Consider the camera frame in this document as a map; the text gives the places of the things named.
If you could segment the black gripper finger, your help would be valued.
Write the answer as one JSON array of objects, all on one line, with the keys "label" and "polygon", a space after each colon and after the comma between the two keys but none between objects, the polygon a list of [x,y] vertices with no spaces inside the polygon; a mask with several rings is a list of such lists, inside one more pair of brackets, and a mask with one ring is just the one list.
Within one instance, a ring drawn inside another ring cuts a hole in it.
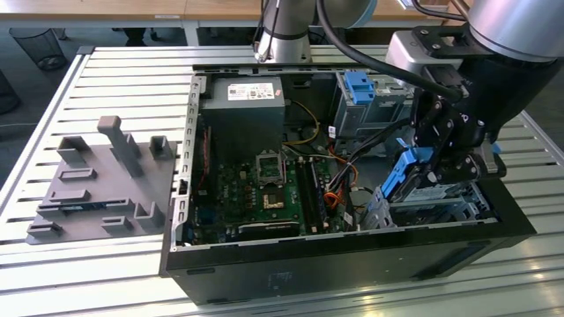
[{"label": "black gripper finger", "polygon": [[430,169],[428,179],[437,184],[457,184],[481,176],[482,159],[474,153],[441,158]]},{"label": "black gripper finger", "polygon": [[409,119],[416,147],[432,147],[436,155],[453,154],[453,107],[434,94],[416,94]]}]

